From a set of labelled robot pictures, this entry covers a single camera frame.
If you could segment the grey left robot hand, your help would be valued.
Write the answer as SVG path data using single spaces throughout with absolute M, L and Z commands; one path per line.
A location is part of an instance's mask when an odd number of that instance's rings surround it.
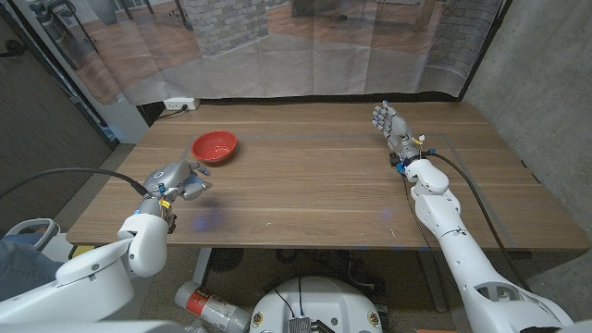
M 158 168 L 150 174 L 143 187 L 147 193 L 139 203 L 138 212 L 160 216 L 168 224 L 168 233 L 175 227 L 177 216 L 172 212 L 172 204 L 177 198 L 191 201 L 212 187 L 201 179 L 198 173 L 210 175 L 209 170 L 199 162 L 179 160 Z

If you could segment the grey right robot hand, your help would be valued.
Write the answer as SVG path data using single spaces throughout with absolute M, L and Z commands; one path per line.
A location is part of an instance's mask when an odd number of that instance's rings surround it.
M 387 139 L 388 147 L 398 157 L 397 164 L 401 168 L 421 158 L 422 143 L 413 136 L 404 118 L 387 101 L 375 107 L 372 123 Z

